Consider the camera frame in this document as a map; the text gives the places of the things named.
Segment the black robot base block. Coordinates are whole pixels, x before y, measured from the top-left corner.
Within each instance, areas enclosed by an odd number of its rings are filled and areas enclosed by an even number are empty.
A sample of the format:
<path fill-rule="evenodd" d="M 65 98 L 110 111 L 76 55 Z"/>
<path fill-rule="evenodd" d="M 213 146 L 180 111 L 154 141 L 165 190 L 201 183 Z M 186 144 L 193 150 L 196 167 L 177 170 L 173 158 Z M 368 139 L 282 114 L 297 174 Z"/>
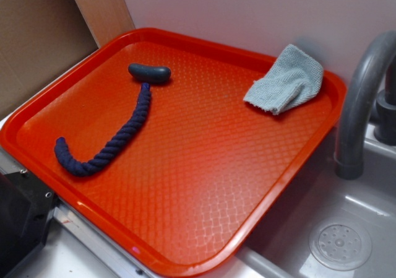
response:
<path fill-rule="evenodd" d="M 10 277 L 46 245 L 55 192 L 31 172 L 1 175 L 1 277 Z"/>

